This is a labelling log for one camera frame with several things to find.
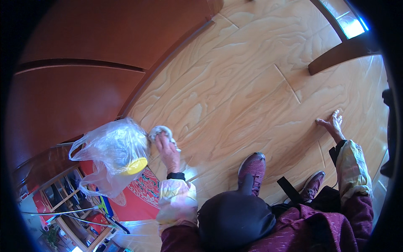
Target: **maroon sweater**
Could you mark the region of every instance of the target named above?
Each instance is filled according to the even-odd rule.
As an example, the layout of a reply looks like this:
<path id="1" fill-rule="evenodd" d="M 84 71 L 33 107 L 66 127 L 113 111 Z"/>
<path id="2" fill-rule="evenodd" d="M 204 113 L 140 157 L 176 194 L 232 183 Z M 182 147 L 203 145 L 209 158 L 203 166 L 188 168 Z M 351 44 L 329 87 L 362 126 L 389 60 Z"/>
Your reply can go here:
<path id="1" fill-rule="evenodd" d="M 269 236 L 238 251 L 309 251 L 311 227 L 305 220 L 313 215 L 326 219 L 326 228 L 332 233 L 332 251 L 362 251 L 371 235 L 374 217 L 370 197 L 353 195 L 344 203 L 341 212 L 324 213 L 305 205 L 300 205 L 300 210 L 292 207 L 277 219 Z M 197 228 L 173 226 L 163 231 L 161 239 L 163 252 L 204 251 Z"/>

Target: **brown door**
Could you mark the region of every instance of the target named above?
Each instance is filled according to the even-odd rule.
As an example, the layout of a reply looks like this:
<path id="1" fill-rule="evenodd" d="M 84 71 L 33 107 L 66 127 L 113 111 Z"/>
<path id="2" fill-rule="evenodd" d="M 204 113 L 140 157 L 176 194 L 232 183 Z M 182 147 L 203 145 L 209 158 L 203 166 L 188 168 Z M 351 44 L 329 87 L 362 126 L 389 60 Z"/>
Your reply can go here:
<path id="1" fill-rule="evenodd" d="M 14 76 L 6 115 L 9 166 L 113 121 L 144 73 L 94 66 Z"/>
<path id="2" fill-rule="evenodd" d="M 20 63 L 75 58 L 150 69 L 210 19 L 206 0 L 60 0 L 35 29 Z"/>

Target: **wooden chair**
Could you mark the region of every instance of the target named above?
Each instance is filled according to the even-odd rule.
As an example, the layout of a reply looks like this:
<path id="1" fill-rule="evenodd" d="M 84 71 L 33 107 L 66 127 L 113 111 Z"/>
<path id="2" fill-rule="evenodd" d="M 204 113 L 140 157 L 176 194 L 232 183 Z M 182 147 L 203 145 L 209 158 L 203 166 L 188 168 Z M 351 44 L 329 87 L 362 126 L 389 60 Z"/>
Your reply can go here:
<path id="1" fill-rule="evenodd" d="M 380 54 L 379 46 L 376 40 L 372 37 L 370 31 L 364 29 L 363 33 L 348 39 L 342 27 L 340 26 L 336 18 L 326 8 L 326 6 L 324 6 L 320 0 L 310 0 L 310 1 L 319 9 L 319 11 L 329 21 L 330 25 L 336 31 L 337 35 L 341 40 L 341 44 L 333 47 L 326 53 L 322 54 L 308 65 L 309 73 L 311 75 L 317 74 L 330 67 L 336 66 L 349 60 Z M 355 15 L 355 17 L 358 19 L 360 24 L 363 27 L 366 27 L 366 25 L 359 18 L 359 15 L 355 12 L 355 10 L 351 7 L 351 5 L 347 1 L 345 1 L 345 3 L 350 8 L 351 12 Z"/>

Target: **maroon sneaker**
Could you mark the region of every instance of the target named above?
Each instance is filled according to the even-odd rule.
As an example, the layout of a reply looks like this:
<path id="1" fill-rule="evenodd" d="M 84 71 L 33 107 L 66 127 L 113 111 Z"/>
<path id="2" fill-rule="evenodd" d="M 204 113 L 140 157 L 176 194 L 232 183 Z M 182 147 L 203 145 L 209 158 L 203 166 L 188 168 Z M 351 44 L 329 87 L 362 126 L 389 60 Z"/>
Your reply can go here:
<path id="1" fill-rule="evenodd" d="M 254 152 L 250 154 L 239 167 L 238 188 L 240 188 L 245 176 L 250 173 L 253 177 L 252 195 L 258 196 L 265 171 L 266 158 L 263 153 Z"/>
<path id="2" fill-rule="evenodd" d="M 325 172 L 324 171 L 317 171 L 312 174 L 311 177 L 305 182 L 302 190 L 299 191 L 299 194 L 302 197 L 302 200 L 306 203 L 312 202 L 316 193 L 319 191 L 320 185 L 322 185 L 323 180 L 325 179 Z M 284 203 L 289 203 L 290 198 L 287 198 Z"/>

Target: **right hand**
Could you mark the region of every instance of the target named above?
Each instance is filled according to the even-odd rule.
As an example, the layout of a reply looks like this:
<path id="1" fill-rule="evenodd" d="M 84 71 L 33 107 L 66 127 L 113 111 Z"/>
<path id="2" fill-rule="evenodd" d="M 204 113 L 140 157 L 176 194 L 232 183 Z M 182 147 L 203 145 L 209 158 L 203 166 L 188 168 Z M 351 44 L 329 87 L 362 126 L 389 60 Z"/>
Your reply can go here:
<path id="1" fill-rule="evenodd" d="M 162 163 L 167 168 L 167 174 L 178 173 L 179 163 L 181 161 L 180 154 L 176 150 L 175 145 L 169 142 L 168 138 L 165 136 L 165 132 L 155 136 L 155 145 L 160 153 Z"/>
<path id="2" fill-rule="evenodd" d="M 339 110 L 336 110 L 335 112 L 333 112 L 329 121 L 325 121 L 325 120 L 322 120 L 319 118 L 315 120 L 317 125 L 325 127 L 325 129 L 333 137 L 336 144 L 338 144 L 341 140 L 346 140 L 346 138 L 341 133 L 341 128 L 340 128 L 343 119 L 341 116 L 338 117 L 338 114 L 339 114 Z"/>

